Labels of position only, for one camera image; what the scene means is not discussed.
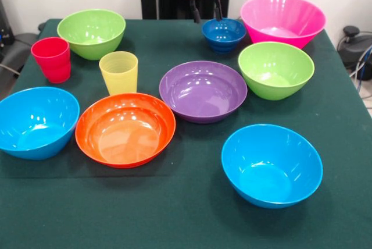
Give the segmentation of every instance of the lime green bowl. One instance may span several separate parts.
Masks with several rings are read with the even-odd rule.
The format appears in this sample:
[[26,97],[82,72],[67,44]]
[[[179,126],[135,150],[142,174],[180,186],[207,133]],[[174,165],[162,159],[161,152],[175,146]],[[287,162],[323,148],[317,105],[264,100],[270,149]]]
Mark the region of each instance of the lime green bowl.
[[308,54],[280,42],[252,44],[240,53],[238,63],[248,87],[272,101],[296,93],[314,74],[314,62]]
[[124,18],[111,10],[89,9],[64,18],[58,35],[69,42],[73,52],[88,60],[100,60],[120,44],[126,28]]

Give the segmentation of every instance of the small blue bowl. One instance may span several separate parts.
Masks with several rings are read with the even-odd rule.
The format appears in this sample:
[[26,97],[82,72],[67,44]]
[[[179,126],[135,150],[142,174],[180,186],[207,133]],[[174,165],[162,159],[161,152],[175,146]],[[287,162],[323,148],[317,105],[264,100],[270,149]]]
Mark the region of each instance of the small blue bowl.
[[229,18],[211,19],[204,23],[202,31],[211,49],[221,54],[231,52],[246,35],[244,25]]
[[18,158],[43,160],[67,144],[80,107],[65,90],[37,87],[3,99],[0,112],[0,149]]
[[222,166],[239,195],[258,207],[290,207],[319,187],[323,165],[298,133],[256,124],[233,133],[222,149]]

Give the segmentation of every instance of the green tablecloth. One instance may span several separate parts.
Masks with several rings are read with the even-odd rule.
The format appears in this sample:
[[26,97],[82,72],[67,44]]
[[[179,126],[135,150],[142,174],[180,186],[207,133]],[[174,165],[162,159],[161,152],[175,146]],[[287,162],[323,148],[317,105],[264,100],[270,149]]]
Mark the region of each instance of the green tablecloth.
[[[56,36],[49,20],[41,37]],[[213,53],[192,21],[128,20],[118,50],[139,59],[138,91],[159,97],[173,66],[206,59],[238,69],[237,55]],[[249,92],[227,119],[176,134],[152,162],[128,170],[85,156],[74,138],[41,162],[0,154],[0,248],[371,248],[372,121],[325,32],[304,49],[313,78],[277,102]],[[81,110],[108,95],[98,63],[71,55],[69,81]],[[15,86],[50,85],[30,57]],[[254,123],[289,127],[318,150],[320,188],[287,209],[254,207],[230,186],[220,163],[226,138]]]

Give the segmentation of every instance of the pink bowl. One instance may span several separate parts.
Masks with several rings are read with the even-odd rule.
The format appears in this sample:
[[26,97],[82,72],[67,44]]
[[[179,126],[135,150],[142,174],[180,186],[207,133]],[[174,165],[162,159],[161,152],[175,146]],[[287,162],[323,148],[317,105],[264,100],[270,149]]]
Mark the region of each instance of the pink bowl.
[[253,43],[278,41],[303,48],[326,25],[326,16],[304,0],[249,0],[240,10]]

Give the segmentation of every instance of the yellow cup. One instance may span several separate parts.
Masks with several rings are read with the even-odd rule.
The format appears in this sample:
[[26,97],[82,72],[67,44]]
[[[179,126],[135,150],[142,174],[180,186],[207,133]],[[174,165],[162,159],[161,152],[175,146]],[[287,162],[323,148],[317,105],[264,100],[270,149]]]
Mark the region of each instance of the yellow cup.
[[99,68],[110,95],[137,92],[138,59],[126,51],[106,54]]

